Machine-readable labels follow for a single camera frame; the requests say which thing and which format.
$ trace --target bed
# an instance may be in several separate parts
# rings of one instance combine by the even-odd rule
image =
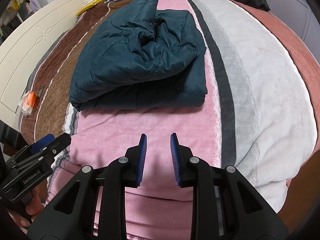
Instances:
[[[181,144],[210,165],[236,165],[278,212],[290,180],[320,147],[317,61],[270,13],[233,0],[159,0],[160,10],[190,11],[204,37],[208,95],[203,107],[78,113],[68,102],[77,57],[101,22],[131,1],[100,3],[77,19],[81,0],[56,0],[0,47],[1,120],[28,143],[48,133],[72,135],[71,146],[52,166],[48,199],[82,166],[108,165],[146,133],[145,179],[126,195],[129,238],[187,239],[190,221],[181,217],[191,219],[191,192],[176,187],[171,156],[162,154],[169,153],[169,135],[176,132]],[[19,122],[17,102],[26,84],[27,90],[44,88],[44,93],[37,111]],[[160,212],[162,204],[167,208]],[[158,220],[151,219],[153,213],[160,213]],[[165,214],[178,222],[166,223]]]

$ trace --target headboard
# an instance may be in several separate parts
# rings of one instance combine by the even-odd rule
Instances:
[[[55,0],[23,22],[0,46],[0,120],[19,131],[18,102],[39,60],[76,23],[82,0]]]

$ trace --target brown blanket stripe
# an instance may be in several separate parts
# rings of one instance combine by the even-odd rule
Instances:
[[[108,4],[105,3],[100,3],[87,11],[77,26],[62,38],[59,45],[43,63],[35,77],[33,91],[37,93],[44,86],[44,91],[47,90],[47,93],[45,100],[43,100],[45,93],[40,99],[40,101],[43,100],[40,112],[38,113],[38,107],[35,113],[27,117],[24,116],[22,119],[21,133],[27,143],[31,144],[35,141],[34,134],[37,141],[49,133],[58,136],[63,132],[62,127],[69,103],[70,81],[84,45],[105,18],[131,1],[123,0],[109,3],[109,13]]]
[[[264,25],[286,48],[293,63],[296,65],[308,89],[313,112],[316,119],[318,137],[314,153],[320,149],[319,117],[320,117],[320,66],[305,46],[303,41],[280,19],[270,12],[262,11],[249,5],[230,0],[245,9]]]

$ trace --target brown floor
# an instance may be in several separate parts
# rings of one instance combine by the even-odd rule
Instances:
[[[316,152],[293,178],[284,206],[278,213],[293,232],[317,200],[320,194],[320,151]]]

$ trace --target metal pivot bolt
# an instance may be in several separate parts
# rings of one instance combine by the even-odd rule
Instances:
[[[228,166],[227,172],[234,173],[234,172],[236,172],[236,168],[234,166]]]
[[[83,168],[82,168],[82,172],[84,172],[84,173],[88,173],[88,172],[90,172],[91,171],[91,167],[90,166],[84,166]]]
[[[120,157],[119,158],[119,162],[120,163],[126,163],[126,162],[128,162],[128,158],[127,157]]]
[[[191,162],[191,163],[198,163],[198,162],[199,162],[199,158],[197,158],[197,157],[191,157],[191,158],[190,158],[190,162]]]

